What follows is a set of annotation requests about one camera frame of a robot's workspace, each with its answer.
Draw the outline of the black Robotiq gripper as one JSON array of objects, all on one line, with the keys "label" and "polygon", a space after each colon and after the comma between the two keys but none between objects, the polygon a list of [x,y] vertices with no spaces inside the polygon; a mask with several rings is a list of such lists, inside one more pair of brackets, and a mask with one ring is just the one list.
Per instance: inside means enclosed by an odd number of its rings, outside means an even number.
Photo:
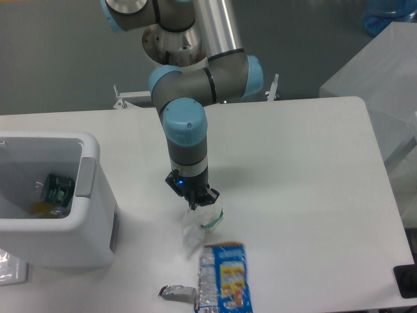
[{"label": "black Robotiq gripper", "polygon": [[215,204],[219,197],[219,192],[209,185],[208,170],[193,177],[181,176],[178,170],[172,170],[165,182],[178,196],[188,202],[192,211],[195,211],[197,206]]}]

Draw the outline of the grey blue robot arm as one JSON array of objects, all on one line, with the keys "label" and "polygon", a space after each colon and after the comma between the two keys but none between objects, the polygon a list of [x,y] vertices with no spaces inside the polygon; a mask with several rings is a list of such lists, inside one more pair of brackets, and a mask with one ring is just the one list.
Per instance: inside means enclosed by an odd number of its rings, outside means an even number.
[{"label": "grey blue robot arm", "polygon": [[263,69],[244,51],[231,1],[102,1],[115,31],[143,29],[157,67],[148,84],[167,140],[166,183],[191,209],[211,205],[205,107],[258,93]]}]

